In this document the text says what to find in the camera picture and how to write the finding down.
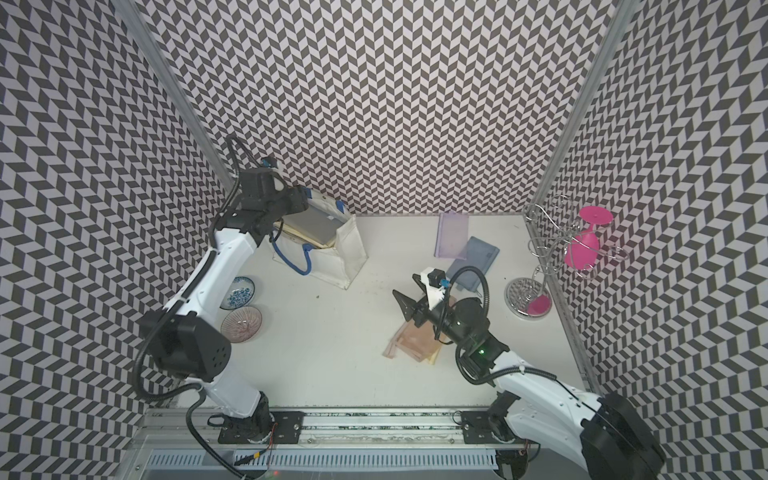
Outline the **grey mesh pouch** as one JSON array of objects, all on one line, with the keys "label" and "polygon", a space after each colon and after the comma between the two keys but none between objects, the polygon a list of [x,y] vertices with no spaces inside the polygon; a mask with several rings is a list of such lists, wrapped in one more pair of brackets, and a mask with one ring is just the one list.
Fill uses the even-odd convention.
[{"label": "grey mesh pouch", "polygon": [[337,230],[345,220],[309,206],[303,212],[284,216],[283,222],[284,231],[290,235],[318,248],[330,248],[334,246]]}]

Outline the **white canvas bag blue handles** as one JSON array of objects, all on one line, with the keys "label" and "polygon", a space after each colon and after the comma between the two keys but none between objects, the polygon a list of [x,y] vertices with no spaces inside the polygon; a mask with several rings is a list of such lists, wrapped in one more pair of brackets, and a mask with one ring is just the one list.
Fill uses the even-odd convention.
[{"label": "white canvas bag blue handles", "polygon": [[337,230],[335,244],[318,248],[282,232],[273,243],[273,260],[301,276],[313,276],[341,289],[348,289],[368,259],[356,216],[341,200],[305,187],[309,206],[315,206],[345,220]]}]

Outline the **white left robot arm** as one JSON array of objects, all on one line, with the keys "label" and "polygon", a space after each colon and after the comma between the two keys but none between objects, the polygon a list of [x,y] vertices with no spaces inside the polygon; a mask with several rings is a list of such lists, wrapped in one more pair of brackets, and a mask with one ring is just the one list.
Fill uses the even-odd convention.
[{"label": "white left robot arm", "polygon": [[130,379],[140,399],[162,402],[195,390],[221,408],[223,427],[239,440],[262,442],[271,434],[275,421],[268,399],[230,366],[232,343],[216,321],[240,268],[263,241],[276,239],[275,223],[307,208],[305,190],[288,185],[275,169],[240,172],[192,277],[163,308],[138,322],[143,343]]}]

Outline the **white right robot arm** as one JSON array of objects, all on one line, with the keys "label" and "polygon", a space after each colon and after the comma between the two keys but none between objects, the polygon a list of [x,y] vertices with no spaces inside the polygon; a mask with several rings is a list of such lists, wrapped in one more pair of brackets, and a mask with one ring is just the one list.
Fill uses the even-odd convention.
[{"label": "white right robot arm", "polygon": [[617,393],[599,396],[534,367],[490,331],[483,301],[464,298],[430,307],[395,291],[406,320],[440,326],[455,345],[454,361],[465,381],[491,386],[509,405],[499,437],[511,434],[553,450],[593,479],[655,479],[666,455],[632,404]]}]

